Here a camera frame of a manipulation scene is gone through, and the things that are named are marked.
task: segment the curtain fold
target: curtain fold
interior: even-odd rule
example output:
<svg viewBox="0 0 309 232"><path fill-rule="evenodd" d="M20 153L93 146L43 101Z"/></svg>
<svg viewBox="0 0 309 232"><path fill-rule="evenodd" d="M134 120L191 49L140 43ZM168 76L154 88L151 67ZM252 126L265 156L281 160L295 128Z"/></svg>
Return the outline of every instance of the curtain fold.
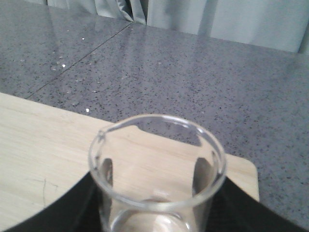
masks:
<svg viewBox="0 0 309 232"><path fill-rule="evenodd" d="M309 0L27 0L309 55Z"/></svg>

